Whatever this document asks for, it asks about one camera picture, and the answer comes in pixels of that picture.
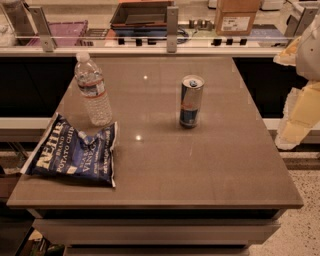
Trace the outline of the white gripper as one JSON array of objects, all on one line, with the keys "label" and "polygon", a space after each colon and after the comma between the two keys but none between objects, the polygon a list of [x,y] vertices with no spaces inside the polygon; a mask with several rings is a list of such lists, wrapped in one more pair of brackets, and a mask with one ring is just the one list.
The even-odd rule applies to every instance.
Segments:
[{"label": "white gripper", "polygon": [[320,82],[317,82],[320,80],[320,15],[316,15],[302,36],[278,53],[273,62],[296,65],[297,74],[311,80],[302,89],[291,89],[277,129],[277,148],[291,150],[320,122]]}]

